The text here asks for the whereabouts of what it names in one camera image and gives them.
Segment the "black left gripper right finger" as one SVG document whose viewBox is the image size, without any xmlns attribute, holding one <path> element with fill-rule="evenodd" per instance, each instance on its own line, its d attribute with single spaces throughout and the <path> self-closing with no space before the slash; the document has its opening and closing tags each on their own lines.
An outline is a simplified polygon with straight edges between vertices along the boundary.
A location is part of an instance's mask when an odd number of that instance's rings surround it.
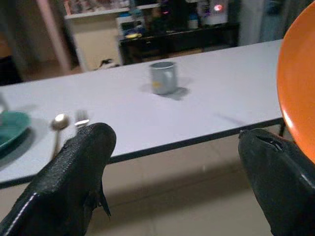
<svg viewBox="0 0 315 236">
<path fill-rule="evenodd" d="M 274 236 L 315 234 L 315 165 L 289 140 L 264 129 L 242 131 L 238 152 Z"/>
</svg>

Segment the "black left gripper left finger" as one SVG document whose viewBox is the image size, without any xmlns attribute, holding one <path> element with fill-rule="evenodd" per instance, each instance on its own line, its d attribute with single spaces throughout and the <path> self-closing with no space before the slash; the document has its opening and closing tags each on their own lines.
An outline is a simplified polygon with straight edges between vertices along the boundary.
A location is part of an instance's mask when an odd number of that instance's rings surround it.
<svg viewBox="0 0 315 236">
<path fill-rule="evenodd" d="M 115 145 L 108 124 L 82 128 L 20 195 L 1 221 L 1 235 L 83 236 L 94 209 L 110 215 L 102 176 Z"/>
</svg>

